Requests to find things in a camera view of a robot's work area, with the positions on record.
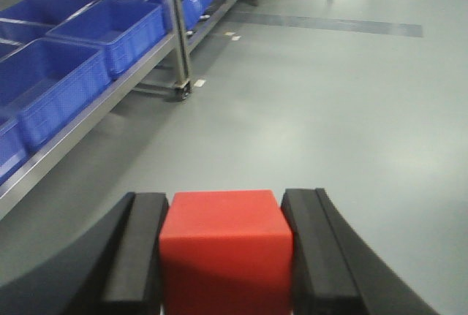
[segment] epoxy floor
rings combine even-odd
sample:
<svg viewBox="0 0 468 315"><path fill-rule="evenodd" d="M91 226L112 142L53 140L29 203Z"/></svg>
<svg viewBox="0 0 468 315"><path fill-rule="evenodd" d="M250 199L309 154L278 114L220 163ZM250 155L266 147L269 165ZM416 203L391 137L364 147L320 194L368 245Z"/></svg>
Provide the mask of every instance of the epoxy floor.
<svg viewBox="0 0 468 315"><path fill-rule="evenodd" d="M130 93L1 222L0 283L127 191L325 187L423 299L468 313L468 1L234 10L194 54L202 88Z"/></svg>

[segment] stainless steel rack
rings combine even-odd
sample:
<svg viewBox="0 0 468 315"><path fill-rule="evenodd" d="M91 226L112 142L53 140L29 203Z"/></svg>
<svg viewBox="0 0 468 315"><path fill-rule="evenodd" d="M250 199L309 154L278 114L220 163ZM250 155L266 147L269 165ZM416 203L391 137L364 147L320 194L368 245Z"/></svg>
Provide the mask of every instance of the stainless steel rack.
<svg viewBox="0 0 468 315"><path fill-rule="evenodd" d="M0 0L0 10L19 1L21 0ZM0 186L0 219L4 218L106 114L168 56L174 61L175 81L172 87L176 89L179 99L185 99L192 91L189 54L237 0L218 2L211 8L211 17L200 23L195 34L188 38L181 0L166 0L173 30Z"/></svg>

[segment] dark floor stripe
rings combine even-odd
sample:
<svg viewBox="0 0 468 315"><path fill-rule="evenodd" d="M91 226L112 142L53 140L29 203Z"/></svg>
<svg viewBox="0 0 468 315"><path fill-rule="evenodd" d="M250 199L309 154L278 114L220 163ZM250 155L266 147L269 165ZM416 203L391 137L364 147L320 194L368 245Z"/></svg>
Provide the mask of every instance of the dark floor stripe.
<svg viewBox="0 0 468 315"><path fill-rule="evenodd" d="M252 12L231 12L228 21L269 26L289 26L305 29L354 31L367 34L423 37L423 27L415 24L382 23L378 21L324 19L286 15L258 14Z"/></svg>

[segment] caster wheel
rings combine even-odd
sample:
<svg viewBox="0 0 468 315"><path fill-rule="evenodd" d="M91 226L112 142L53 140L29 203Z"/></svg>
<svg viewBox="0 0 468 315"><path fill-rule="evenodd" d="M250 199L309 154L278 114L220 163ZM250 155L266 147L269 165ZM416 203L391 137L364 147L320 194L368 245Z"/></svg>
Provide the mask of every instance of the caster wheel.
<svg viewBox="0 0 468 315"><path fill-rule="evenodd" d="M175 97L178 101L184 101L190 96L190 88L189 85L185 85L183 88L176 88L175 89Z"/></svg>

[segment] red cube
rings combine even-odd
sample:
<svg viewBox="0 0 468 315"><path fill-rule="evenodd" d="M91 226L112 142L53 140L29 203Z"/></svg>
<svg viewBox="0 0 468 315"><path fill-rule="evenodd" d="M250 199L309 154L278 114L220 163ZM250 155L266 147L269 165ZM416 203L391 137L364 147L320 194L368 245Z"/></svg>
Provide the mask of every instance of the red cube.
<svg viewBox="0 0 468 315"><path fill-rule="evenodd" d="M159 237L166 315L289 315L292 236L271 191L177 193Z"/></svg>

